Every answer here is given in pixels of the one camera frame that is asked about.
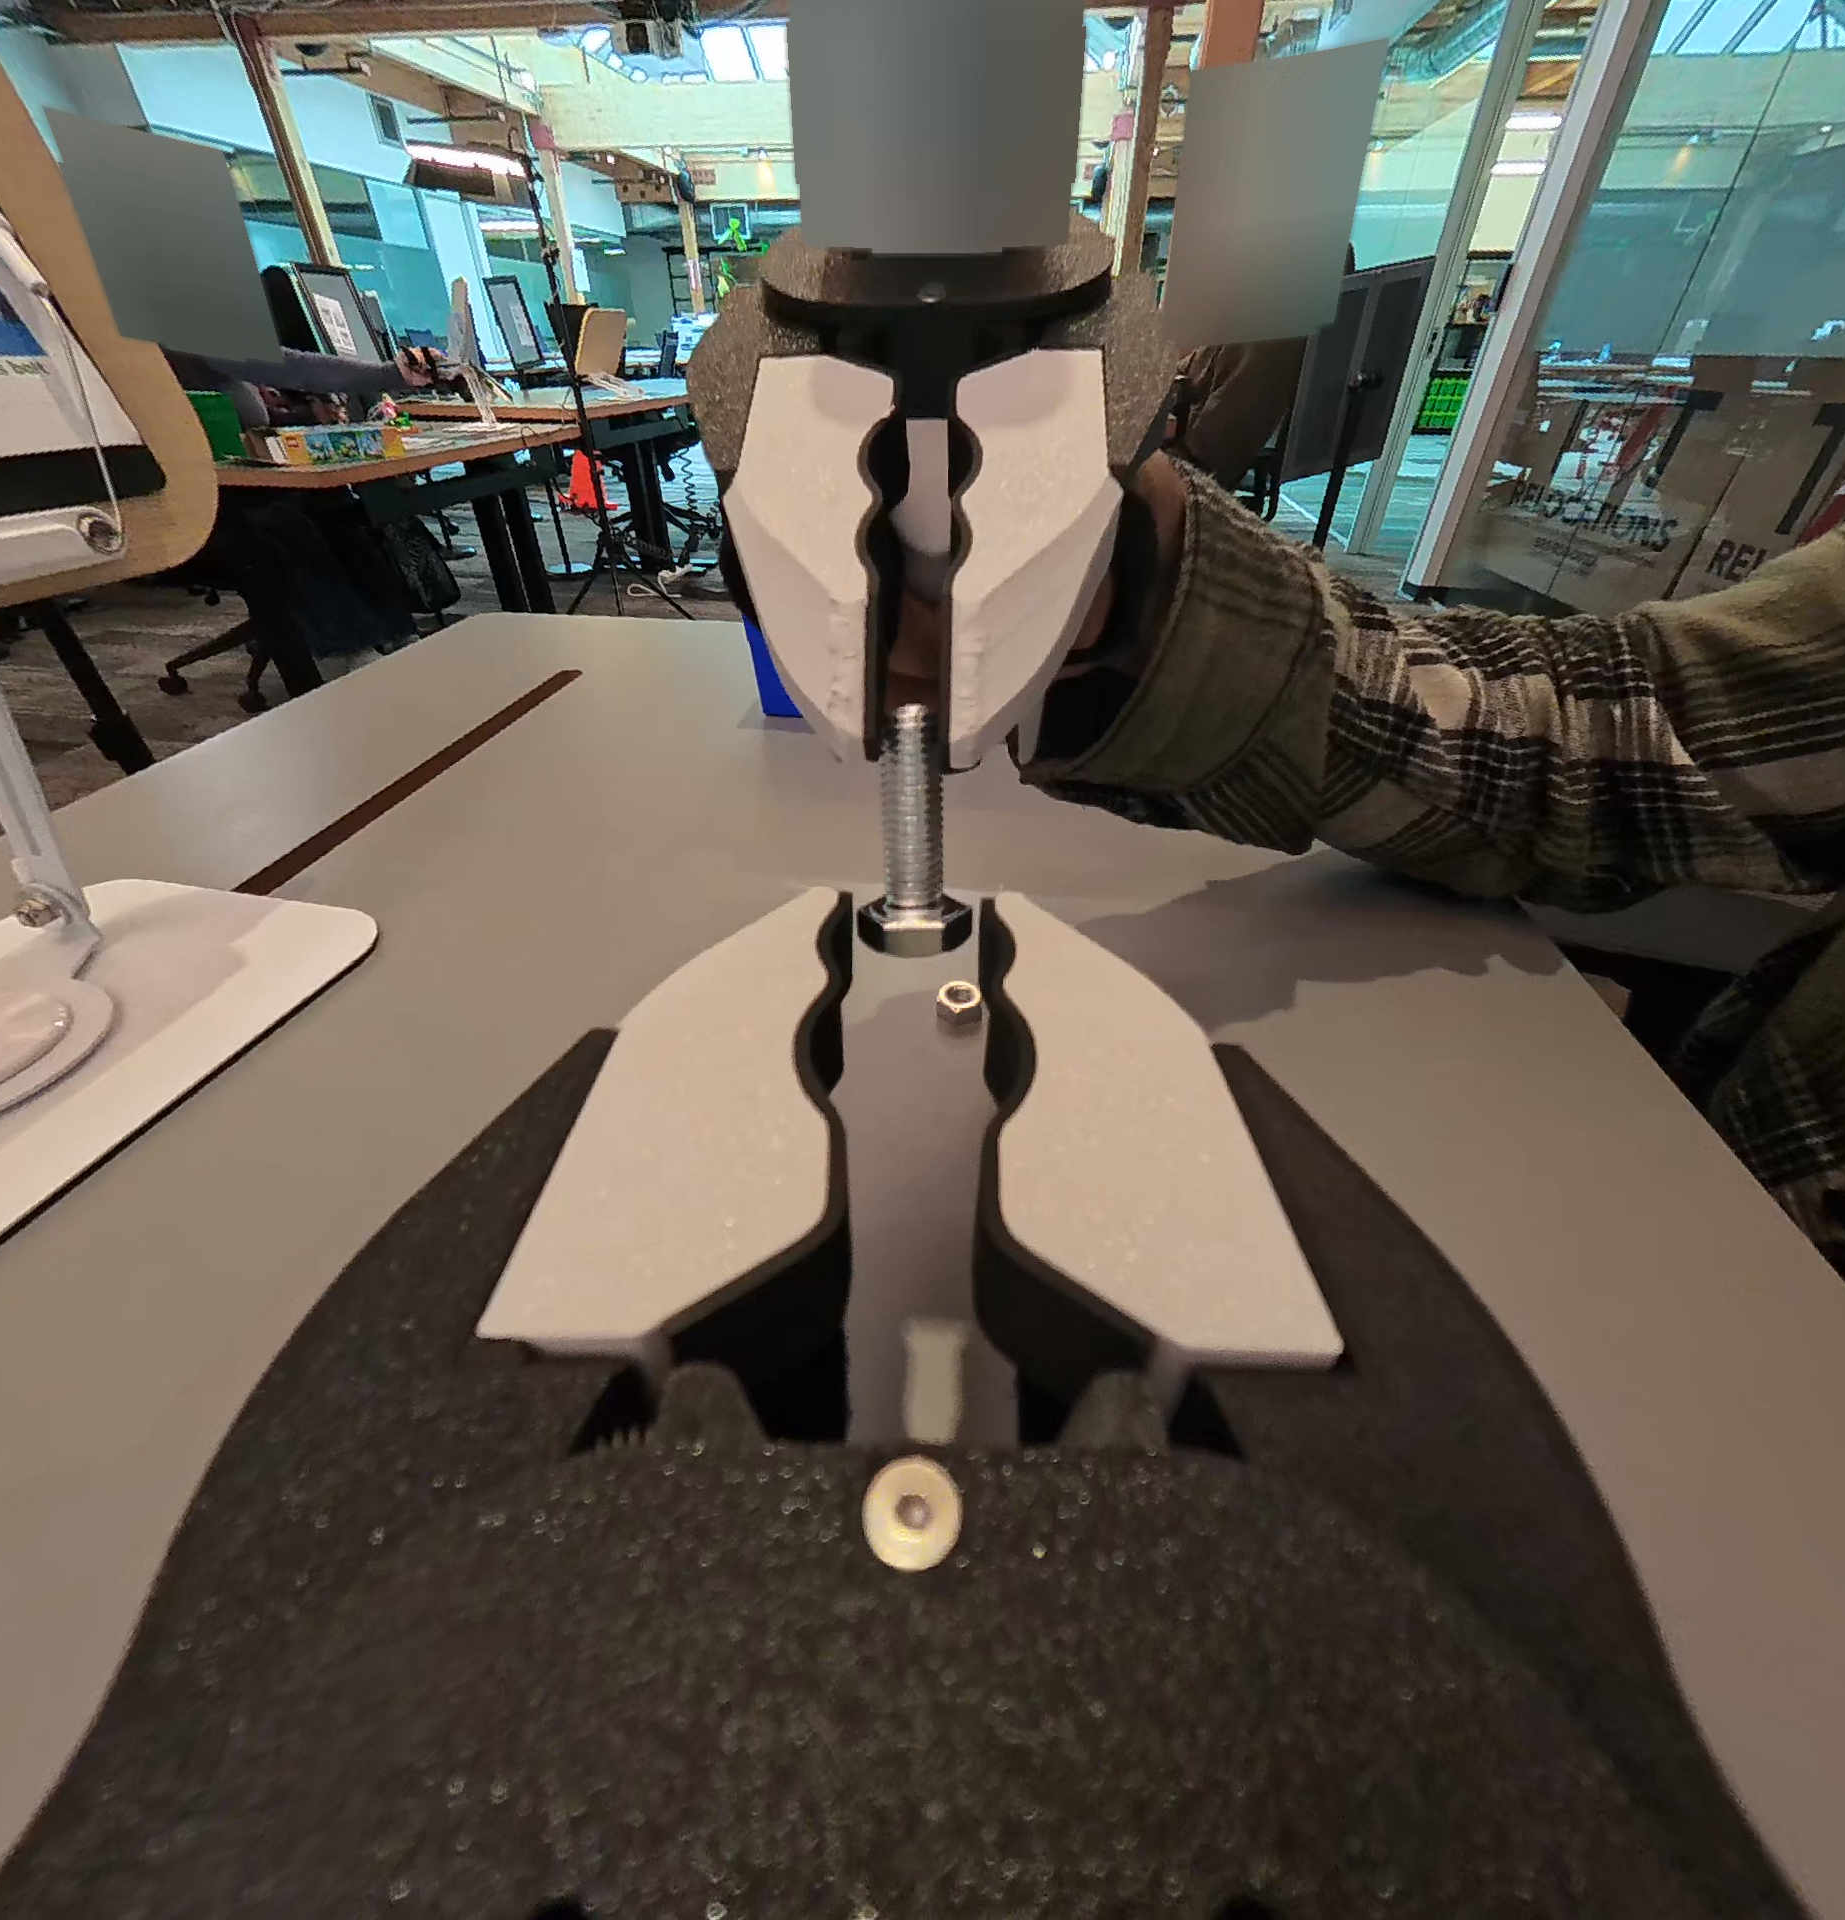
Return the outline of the black display panel on stand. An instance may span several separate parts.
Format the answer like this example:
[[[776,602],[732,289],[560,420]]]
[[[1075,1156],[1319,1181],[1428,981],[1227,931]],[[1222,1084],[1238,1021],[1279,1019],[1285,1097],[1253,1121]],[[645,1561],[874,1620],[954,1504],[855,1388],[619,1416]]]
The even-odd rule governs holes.
[[[1346,440],[1346,467],[1380,456],[1433,269],[1435,256],[1424,254],[1341,275],[1334,315],[1304,344],[1282,439],[1279,478],[1285,483],[1334,467],[1351,398],[1360,408]]]

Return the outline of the black office chair with jacket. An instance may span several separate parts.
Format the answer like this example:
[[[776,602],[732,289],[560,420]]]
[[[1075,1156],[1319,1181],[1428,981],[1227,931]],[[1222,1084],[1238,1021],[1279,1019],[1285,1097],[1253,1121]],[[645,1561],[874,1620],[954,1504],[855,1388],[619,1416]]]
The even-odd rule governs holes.
[[[460,602],[430,529],[419,519],[374,524],[351,490],[231,488],[198,554],[148,580],[239,597],[244,618],[220,643],[169,659],[161,687],[187,690],[187,666],[237,645],[248,656],[237,692],[246,711],[267,705],[267,668],[395,653]]]

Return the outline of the person in plaid shirt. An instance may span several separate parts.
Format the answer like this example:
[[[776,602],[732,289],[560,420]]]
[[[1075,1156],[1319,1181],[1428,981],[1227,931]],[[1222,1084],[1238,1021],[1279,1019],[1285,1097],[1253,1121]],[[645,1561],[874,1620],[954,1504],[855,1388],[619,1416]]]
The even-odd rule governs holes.
[[[1845,887],[1702,1008],[1671,1076],[1845,1276]]]

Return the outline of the silver hex bolt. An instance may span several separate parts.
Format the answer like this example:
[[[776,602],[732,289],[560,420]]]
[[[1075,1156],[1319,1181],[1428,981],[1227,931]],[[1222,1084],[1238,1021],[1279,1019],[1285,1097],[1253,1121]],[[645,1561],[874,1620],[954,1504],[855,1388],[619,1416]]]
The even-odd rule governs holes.
[[[973,909],[949,896],[943,856],[943,771],[937,716],[905,702],[881,734],[882,888],[856,906],[868,946],[895,958],[935,958],[963,946]]]

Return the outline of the wood-framed sign board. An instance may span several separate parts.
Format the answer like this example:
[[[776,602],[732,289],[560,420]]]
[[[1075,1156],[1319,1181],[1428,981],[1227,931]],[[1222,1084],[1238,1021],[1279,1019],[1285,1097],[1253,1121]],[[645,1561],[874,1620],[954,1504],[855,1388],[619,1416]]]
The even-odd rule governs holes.
[[[57,161],[0,65],[0,611],[192,556],[215,464],[161,348],[125,339]]]

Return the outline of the wooden-top office desk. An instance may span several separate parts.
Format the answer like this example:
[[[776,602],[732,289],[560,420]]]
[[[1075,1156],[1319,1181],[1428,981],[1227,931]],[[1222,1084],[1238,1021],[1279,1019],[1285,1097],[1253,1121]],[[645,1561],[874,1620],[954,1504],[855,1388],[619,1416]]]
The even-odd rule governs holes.
[[[555,452],[577,440],[568,424],[438,428],[382,459],[319,464],[218,463],[220,492],[248,504],[256,492],[299,498],[349,494],[371,524],[399,524],[438,509],[472,507],[501,611],[560,612],[524,492],[552,479]]]

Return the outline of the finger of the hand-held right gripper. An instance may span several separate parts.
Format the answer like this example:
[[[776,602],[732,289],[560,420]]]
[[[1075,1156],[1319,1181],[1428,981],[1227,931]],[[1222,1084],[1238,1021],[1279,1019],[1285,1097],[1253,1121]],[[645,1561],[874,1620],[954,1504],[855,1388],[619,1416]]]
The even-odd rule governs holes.
[[[751,618],[799,716],[844,761],[885,753],[905,490],[876,446],[898,430],[892,372],[836,356],[756,365],[735,478],[724,490]]]
[[[1054,677],[1108,571],[1122,488],[1108,463],[1101,348],[1034,346],[958,379],[975,447],[958,490],[945,761],[1031,748]]]

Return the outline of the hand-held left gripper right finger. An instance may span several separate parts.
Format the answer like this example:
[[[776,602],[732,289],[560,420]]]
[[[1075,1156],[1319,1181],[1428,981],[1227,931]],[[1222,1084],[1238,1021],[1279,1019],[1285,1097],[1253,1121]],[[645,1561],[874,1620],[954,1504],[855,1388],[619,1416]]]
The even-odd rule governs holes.
[[[1319,1375],[1343,1334],[1197,1019],[1024,896],[980,911],[975,1315],[1020,1385],[1173,1414],[1208,1374]]]

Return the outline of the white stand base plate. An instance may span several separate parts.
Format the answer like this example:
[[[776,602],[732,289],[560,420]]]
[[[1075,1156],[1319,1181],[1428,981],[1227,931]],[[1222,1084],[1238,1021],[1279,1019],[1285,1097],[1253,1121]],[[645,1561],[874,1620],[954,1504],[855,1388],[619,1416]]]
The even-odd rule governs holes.
[[[376,944],[372,917],[149,879],[88,890],[89,943],[0,918],[0,1007],[48,1038],[0,1077],[0,1243]]]

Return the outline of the person's right hand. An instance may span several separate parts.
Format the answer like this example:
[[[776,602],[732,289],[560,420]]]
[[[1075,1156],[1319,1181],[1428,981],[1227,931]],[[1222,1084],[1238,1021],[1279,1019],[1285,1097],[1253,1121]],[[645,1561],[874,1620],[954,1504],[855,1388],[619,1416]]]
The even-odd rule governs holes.
[[[1129,690],[1147,671],[1161,617],[1174,596],[1190,485],[1170,450],[1151,453],[1124,490],[1118,540],[1103,566],[1056,683],[1105,680]],[[949,650],[946,612],[903,589],[885,668],[885,707],[930,698]]]

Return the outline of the person's right forearm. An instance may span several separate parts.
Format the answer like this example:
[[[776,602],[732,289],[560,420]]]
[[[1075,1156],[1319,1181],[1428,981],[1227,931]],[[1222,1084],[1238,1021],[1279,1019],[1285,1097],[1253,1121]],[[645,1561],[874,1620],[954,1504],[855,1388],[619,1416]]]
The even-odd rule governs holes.
[[[1156,456],[1140,658],[1049,692],[1020,767],[1072,804],[1466,900],[1604,912],[1845,884],[1845,523],[1695,600],[1404,612]]]

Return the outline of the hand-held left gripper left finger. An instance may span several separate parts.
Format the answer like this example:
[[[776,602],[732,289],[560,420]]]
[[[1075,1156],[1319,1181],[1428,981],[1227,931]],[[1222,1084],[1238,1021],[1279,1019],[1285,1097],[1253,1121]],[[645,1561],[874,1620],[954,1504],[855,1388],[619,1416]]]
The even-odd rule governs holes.
[[[477,1337],[619,1363],[646,1388],[712,1363],[768,1433],[841,1440],[848,988],[850,896],[826,884],[650,988],[611,1035]]]

